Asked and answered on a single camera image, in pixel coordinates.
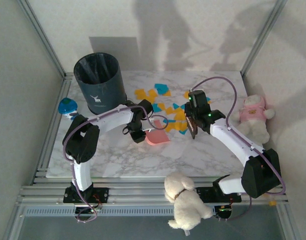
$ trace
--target brown collar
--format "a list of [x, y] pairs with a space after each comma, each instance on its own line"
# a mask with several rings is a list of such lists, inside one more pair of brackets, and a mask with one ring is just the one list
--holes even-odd
[[176, 194], [175, 195], [175, 200], [176, 200], [176, 198], [178, 198], [179, 197], [179, 195], [181, 194], [181, 193], [183, 193], [184, 191], [186, 191], [187, 189], [183, 189], [183, 190], [181, 190], [178, 194]]

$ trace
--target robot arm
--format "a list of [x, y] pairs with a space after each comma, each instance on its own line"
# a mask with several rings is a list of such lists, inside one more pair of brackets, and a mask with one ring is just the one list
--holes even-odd
[[265, 150], [254, 144], [233, 126], [228, 127], [225, 115], [218, 110], [211, 110], [202, 90], [192, 91], [188, 96], [190, 101], [185, 104], [185, 115], [192, 137], [195, 138], [198, 127], [201, 128], [222, 142], [244, 166], [242, 176], [228, 175], [215, 181], [213, 185], [214, 188], [217, 188], [216, 193], [219, 195], [247, 193], [253, 198], [258, 198], [280, 184], [264, 159], [254, 151], [257, 149], [262, 153], [280, 174], [279, 159], [274, 150]]
[[[147, 113], [150, 113], [153, 110], [151, 103], [147, 100], [143, 100], [138, 105], [144, 107]], [[74, 160], [76, 183], [83, 197], [87, 200], [89, 200], [93, 192], [93, 183], [90, 176], [90, 159], [96, 152], [98, 137], [120, 125], [126, 124], [124, 130], [127, 130], [127, 133], [130, 133], [132, 139], [136, 143], [145, 140], [146, 133], [141, 122], [145, 118], [143, 110], [140, 108], [130, 108], [119, 111], [119, 109], [132, 106], [136, 106], [136, 104], [127, 101], [125, 104], [121, 104], [111, 111], [106, 112], [105, 114], [108, 114], [106, 117], [99, 119], [95, 124], [88, 123], [81, 127], [67, 142], [66, 153]], [[94, 118], [97, 118], [97, 116], [90, 117], [89, 119], [91, 120]], [[76, 115], [63, 139], [63, 143], [75, 128], [87, 120], [88, 118], [85, 118], [80, 114]], [[76, 193], [76, 186], [73, 180], [71, 182], [71, 189], [71, 193]]]

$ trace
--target glass panel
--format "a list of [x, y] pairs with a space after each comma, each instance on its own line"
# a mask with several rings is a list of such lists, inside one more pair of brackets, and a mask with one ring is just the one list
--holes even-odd
[[[241, 214], [246, 206], [235, 206], [233, 215]], [[74, 217], [26, 217], [20, 240], [187, 240], [184, 231], [172, 229], [167, 221], [172, 216], [103, 216], [87, 224]], [[282, 240], [277, 210], [268, 205], [255, 205], [250, 213], [232, 221], [216, 218], [202, 220], [190, 231], [193, 240]]]

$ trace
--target stuffed animal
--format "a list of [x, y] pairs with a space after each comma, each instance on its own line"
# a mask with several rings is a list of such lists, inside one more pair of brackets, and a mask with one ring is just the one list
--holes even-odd
[[165, 178], [165, 197], [174, 204], [174, 220], [168, 224], [174, 229], [189, 231], [201, 219], [213, 216], [213, 210], [204, 205], [195, 192], [194, 182], [181, 172], [173, 172]]
[[265, 109], [265, 100], [262, 96], [252, 95], [244, 100], [244, 107], [232, 115], [240, 121], [237, 129], [245, 136], [252, 134], [255, 142], [265, 144], [269, 140], [266, 129], [266, 120], [275, 116], [273, 109]]

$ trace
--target deer logo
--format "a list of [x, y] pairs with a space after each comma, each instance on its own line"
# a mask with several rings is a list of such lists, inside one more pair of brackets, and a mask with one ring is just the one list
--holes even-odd
[[94, 98], [96, 103], [101, 103], [101, 99], [97, 99], [98, 96], [92, 96], [91, 95], [91, 97]]

